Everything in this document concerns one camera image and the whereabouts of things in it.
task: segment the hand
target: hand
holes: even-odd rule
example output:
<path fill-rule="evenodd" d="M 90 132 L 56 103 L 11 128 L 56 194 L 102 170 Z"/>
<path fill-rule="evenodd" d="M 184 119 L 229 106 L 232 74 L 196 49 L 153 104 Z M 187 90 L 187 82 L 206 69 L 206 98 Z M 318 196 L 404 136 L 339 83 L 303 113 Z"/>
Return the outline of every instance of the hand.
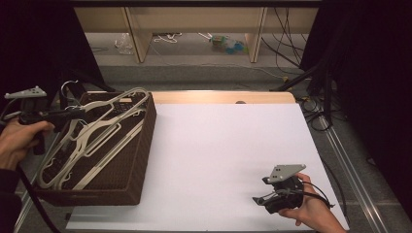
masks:
<path fill-rule="evenodd" d="M 296 175 L 303 182 L 307 182 L 303 184 L 303 190 L 305 192 L 317 194 L 313 186 L 309 184 L 311 181 L 308 176 L 301 173 L 297 173 Z M 322 233 L 346 232 L 323 201 L 307 195 L 303 196 L 301 207 L 293 210 L 280 210 L 279 215 L 295 219 L 296 226 L 299 226 L 303 222 L 305 225 Z"/>
<path fill-rule="evenodd" d="M 54 126 L 46 121 L 21 125 L 17 118 L 11 119 L 0 135 L 0 169 L 15 170 L 28 150 L 39 143 L 33 140 L 36 133 L 47 134 L 53 129 Z"/>

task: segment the white table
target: white table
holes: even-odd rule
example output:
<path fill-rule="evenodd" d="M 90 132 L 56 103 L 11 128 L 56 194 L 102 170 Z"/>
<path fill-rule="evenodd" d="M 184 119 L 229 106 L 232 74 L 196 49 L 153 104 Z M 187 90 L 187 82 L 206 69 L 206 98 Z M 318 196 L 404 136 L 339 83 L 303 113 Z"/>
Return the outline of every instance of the white table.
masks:
<path fill-rule="evenodd" d="M 282 164 L 306 164 L 302 172 L 349 229 L 297 104 L 156 104 L 156 110 L 141 203 L 76 207 L 67 229 L 310 230 L 252 200 L 272 191 L 261 178 Z"/>

